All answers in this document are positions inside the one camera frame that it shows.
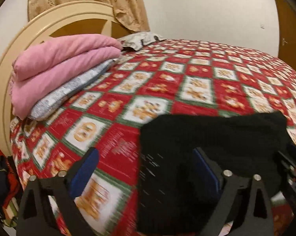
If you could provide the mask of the red christmas patchwork bedspread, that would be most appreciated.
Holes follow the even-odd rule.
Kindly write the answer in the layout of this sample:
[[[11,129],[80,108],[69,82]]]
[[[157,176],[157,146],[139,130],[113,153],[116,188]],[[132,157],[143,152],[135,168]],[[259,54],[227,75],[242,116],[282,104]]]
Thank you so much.
[[[139,235],[143,125],[162,114],[229,118],[277,111],[287,119],[290,158],[296,149],[296,72],[290,66],[244,47],[157,41],[139,51],[122,47],[106,73],[47,119],[16,116],[10,142],[24,190],[31,176],[54,177],[96,148],[98,165],[74,202],[94,235]],[[71,235],[55,197],[49,201],[62,235]]]

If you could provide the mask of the brown wooden door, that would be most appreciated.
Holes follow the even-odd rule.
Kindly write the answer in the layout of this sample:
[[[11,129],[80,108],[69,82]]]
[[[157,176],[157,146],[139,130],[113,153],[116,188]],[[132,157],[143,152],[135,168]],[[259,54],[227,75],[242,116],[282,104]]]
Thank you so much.
[[[278,58],[296,71],[296,15],[286,0],[275,0],[279,21]]]

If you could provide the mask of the grey crumpled far pillow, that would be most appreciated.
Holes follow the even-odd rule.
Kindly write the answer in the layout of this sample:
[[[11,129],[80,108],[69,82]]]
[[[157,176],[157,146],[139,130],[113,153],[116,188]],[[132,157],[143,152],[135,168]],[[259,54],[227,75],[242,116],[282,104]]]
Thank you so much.
[[[139,51],[144,46],[157,41],[165,41],[166,38],[151,31],[144,31],[120,37],[117,40],[121,43],[123,48],[132,48],[135,51]]]

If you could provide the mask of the folded pink blanket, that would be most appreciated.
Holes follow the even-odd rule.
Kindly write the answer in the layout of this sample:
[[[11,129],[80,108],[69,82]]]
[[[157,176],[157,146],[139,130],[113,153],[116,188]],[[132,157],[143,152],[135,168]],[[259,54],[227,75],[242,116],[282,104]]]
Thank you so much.
[[[61,36],[30,46],[12,64],[14,115],[25,119],[47,94],[100,63],[117,59],[121,50],[118,40],[101,34]]]

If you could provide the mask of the dark clothes pile beside bed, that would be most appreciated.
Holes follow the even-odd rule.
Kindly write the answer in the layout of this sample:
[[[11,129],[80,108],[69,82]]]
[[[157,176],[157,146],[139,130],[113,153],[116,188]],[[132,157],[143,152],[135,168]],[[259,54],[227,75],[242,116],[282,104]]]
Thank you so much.
[[[0,150],[0,224],[16,228],[22,187],[11,157]]]

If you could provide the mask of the cream wooden headboard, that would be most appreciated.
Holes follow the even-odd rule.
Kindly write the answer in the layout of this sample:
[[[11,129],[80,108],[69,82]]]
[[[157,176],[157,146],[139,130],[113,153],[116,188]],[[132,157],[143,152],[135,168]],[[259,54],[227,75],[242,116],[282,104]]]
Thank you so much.
[[[112,6],[95,1],[75,1],[53,7],[31,20],[10,42],[0,59],[0,150],[11,156],[11,100],[9,81],[12,63],[31,45],[53,37],[74,34],[102,34],[120,38],[132,32],[113,14]]]

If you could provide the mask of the black pants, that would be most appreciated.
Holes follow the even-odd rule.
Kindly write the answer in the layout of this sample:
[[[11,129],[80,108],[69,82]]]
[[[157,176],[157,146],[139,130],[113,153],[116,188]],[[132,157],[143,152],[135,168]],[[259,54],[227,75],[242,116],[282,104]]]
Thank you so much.
[[[213,117],[162,114],[140,130],[137,231],[176,235],[202,229],[221,192],[207,157],[237,176],[262,177],[270,197],[280,190],[278,154],[291,138],[281,112]]]

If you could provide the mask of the grey patterned pillow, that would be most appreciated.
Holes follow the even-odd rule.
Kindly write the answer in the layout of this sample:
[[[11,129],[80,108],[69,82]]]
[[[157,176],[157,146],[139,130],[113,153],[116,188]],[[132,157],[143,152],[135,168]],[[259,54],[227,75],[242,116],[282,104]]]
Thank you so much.
[[[52,115],[67,99],[76,95],[88,85],[99,79],[110,69],[117,59],[106,60],[88,71],[72,78],[62,86],[39,100],[27,116],[32,120],[42,121]]]

